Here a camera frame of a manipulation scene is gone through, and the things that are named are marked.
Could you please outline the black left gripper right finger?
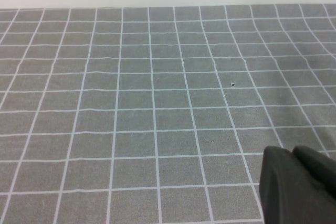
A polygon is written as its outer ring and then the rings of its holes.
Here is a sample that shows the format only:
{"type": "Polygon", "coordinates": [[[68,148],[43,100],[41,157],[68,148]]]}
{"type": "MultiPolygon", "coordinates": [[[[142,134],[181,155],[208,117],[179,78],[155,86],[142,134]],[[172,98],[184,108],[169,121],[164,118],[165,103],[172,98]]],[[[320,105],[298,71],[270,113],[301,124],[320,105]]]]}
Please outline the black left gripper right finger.
{"type": "Polygon", "coordinates": [[[320,182],[332,197],[335,197],[335,160],[302,145],[296,146],[292,153],[309,174],[320,182]]]}

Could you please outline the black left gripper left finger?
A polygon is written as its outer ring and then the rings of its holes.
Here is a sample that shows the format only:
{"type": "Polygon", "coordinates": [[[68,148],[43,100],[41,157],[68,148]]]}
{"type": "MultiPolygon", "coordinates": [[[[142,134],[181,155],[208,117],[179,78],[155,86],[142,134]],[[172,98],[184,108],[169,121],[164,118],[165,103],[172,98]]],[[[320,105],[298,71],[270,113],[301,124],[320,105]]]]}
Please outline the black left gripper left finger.
{"type": "Polygon", "coordinates": [[[335,197],[292,151],[264,149],[259,194],[265,223],[335,223],[335,197]]]}

